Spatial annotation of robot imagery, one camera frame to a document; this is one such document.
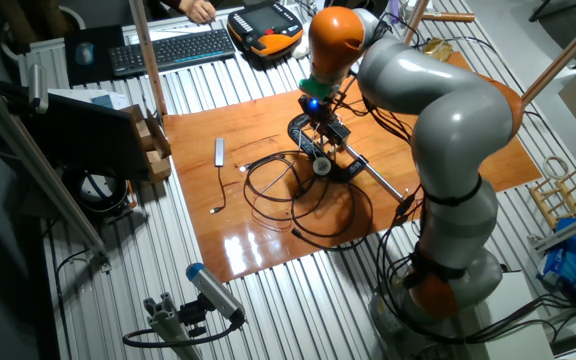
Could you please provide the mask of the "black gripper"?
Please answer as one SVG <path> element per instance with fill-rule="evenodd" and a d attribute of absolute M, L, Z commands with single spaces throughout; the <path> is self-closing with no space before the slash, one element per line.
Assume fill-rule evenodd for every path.
<path fill-rule="evenodd" d="M 333 115 L 329 103 L 320 102 L 318 99 L 308 95 L 301 95 L 298 103 L 303 113 L 309 118 L 310 123 L 313 124 L 313 134 L 318 131 L 320 124 L 324 124 L 323 129 L 329 131 L 338 123 L 338 118 Z"/>

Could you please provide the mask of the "person's bare hand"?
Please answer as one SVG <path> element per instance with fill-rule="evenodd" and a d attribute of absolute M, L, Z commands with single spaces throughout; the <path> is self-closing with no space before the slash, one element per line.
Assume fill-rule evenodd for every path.
<path fill-rule="evenodd" d="M 182 0 L 179 10 L 197 24 L 211 23 L 216 19 L 216 9 L 208 0 Z"/>

